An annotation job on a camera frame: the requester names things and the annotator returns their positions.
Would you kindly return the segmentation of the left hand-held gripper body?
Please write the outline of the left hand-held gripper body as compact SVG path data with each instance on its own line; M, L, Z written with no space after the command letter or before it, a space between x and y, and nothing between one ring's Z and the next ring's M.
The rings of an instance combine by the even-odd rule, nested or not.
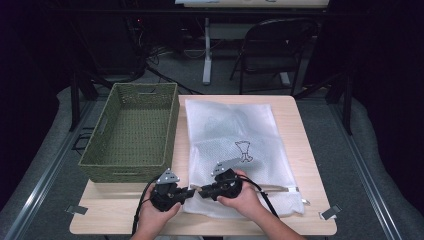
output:
M170 169L166 169L156 180L151 202L159 211L170 210L177 202L177 196L181 193L178 187L180 178Z

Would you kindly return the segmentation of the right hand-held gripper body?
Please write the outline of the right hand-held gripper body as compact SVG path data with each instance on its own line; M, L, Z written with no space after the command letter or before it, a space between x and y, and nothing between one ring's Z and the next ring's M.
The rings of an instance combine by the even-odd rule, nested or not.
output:
M236 198L242 189L242 181L234 172L233 167L241 161L240 158L219 161L211 175L215 182L212 184L213 190L211 198L216 200L218 196Z

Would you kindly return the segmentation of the green woven basket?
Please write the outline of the green woven basket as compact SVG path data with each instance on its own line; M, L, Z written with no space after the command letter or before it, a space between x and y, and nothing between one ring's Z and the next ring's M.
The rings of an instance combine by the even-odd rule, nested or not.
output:
M141 183L172 165L179 115L175 83L112 87L79 167L94 183Z

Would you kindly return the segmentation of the white mesh laundry bag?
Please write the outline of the white mesh laundry bag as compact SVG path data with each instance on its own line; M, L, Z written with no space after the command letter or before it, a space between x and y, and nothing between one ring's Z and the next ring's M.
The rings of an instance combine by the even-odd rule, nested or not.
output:
M269 104L185 102L190 142L188 183L199 187L214 181L217 164L234 159L234 170L246 173L268 194L280 216L303 214L301 193L289 166Z

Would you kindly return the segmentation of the person's right hand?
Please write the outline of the person's right hand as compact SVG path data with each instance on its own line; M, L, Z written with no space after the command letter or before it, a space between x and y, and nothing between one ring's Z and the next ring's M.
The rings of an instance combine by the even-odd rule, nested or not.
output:
M248 182L243 183L242 190L236 198L218 196L217 201L226 207L235 209L239 214L252 221L258 221L268 214L254 187Z

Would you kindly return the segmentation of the person's left hand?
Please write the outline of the person's left hand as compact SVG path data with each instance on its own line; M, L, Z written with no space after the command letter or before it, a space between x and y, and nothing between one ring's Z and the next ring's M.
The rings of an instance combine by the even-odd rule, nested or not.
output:
M159 234L167 222L180 210L181 204L176 203L170 210L161 212L150 201L154 187L150 186L142 200L136 233Z

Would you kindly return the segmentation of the metal table clip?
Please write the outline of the metal table clip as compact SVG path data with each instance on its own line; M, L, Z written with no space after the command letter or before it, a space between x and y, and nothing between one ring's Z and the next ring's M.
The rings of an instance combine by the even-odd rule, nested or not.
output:
M80 214L80 215L85 215L87 212L87 208L83 207L83 206L78 206L78 205L69 205L65 211L67 213L70 214Z
M319 213L319 217L323 220L334 219L337 217L337 214L342 211L342 208L339 205L334 205L327 209L324 212Z

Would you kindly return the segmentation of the white desk leg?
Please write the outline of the white desk leg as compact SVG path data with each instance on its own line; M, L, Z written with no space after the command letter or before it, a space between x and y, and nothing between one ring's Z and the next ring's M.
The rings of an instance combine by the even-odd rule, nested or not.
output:
M211 83L212 59L211 59L210 24L209 24L208 18L206 18L204 22L204 37L205 37L205 60L204 60L202 83L204 85L209 85Z

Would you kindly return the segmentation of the black folding chair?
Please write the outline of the black folding chair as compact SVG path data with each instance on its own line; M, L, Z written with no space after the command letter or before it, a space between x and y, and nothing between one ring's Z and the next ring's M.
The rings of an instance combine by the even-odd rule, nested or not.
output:
M313 19L270 19L251 27L241 44L230 78L239 70L239 93L243 93L244 76L293 72L297 83L306 44L318 30Z

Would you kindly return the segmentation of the black metal stand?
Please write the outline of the black metal stand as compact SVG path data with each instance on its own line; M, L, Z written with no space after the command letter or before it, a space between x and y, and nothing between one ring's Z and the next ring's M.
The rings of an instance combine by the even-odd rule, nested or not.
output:
M345 131L351 135L353 79L349 73L337 73L326 80L295 94L294 98L296 100L305 98L326 85L330 86L330 89L325 96L325 100L328 104L336 104L339 102L340 98L343 98L342 126Z
M108 89L113 87L111 82L88 70L76 70L70 79L72 110L71 131L73 131L80 122L79 94L82 93L88 101L95 101L99 96L94 84L100 84Z

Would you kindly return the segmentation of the metal floor rail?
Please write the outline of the metal floor rail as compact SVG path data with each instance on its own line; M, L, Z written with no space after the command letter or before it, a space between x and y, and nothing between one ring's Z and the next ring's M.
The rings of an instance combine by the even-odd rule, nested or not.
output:
M87 183L79 170L82 152L73 148L95 125L99 102L82 107L69 129L70 107L59 107L53 124L6 208L0 212L0 240L79 240L69 230Z
M328 107L353 155L354 168L387 240L403 240L353 136L347 132L343 125L341 110L334 104L329 104Z

